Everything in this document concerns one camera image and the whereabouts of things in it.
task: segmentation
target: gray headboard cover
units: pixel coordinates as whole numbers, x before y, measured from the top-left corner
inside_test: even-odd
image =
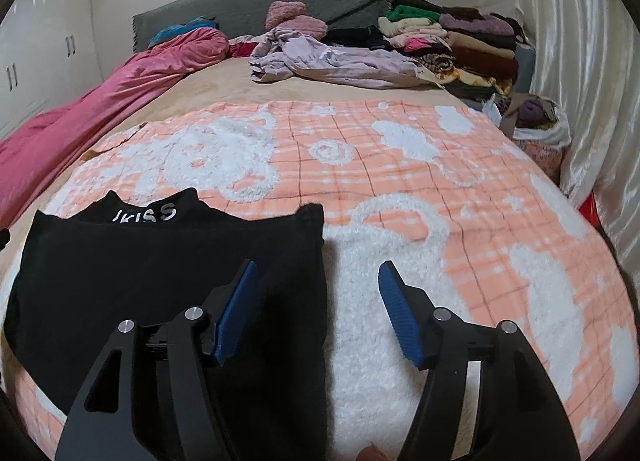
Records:
[[[306,13],[332,28],[377,24],[391,0],[177,0],[133,17],[133,50],[146,50],[149,40],[163,28],[198,16],[215,16],[229,38],[264,32],[267,9],[273,1],[302,1]]]

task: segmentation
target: white wardrobe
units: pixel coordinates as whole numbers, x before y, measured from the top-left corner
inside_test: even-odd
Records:
[[[15,0],[0,24],[0,140],[101,82],[91,0]]]

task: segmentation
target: blue gripper pad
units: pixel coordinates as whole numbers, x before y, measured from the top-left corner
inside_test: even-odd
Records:
[[[219,365],[224,364],[236,352],[240,335],[257,297],[257,270],[254,261],[247,265],[218,323],[213,356]]]
[[[380,266],[378,288],[391,325],[396,332],[396,338],[404,356],[417,369],[420,369],[426,358],[422,348],[420,326],[402,293],[401,288],[404,287],[404,282],[402,282],[402,286],[399,284],[400,282],[402,279],[392,263],[386,261]]]

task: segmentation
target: curtain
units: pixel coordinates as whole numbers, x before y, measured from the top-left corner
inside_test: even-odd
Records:
[[[531,92],[556,99],[573,143],[561,189],[593,189],[622,268],[640,287],[640,34],[621,0],[516,0],[536,46]]]

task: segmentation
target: black t-shirt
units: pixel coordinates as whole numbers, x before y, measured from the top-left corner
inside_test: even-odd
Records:
[[[171,320],[250,258],[263,299],[236,355],[207,381],[242,459],[324,459],[322,224],[320,205],[245,221],[209,208],[195,189],[144,208],[110,192],[70,219],[37,212],[5,335],[36,384],[68,413],[120,321]],[[166,441],[177,448],[175,437]]]

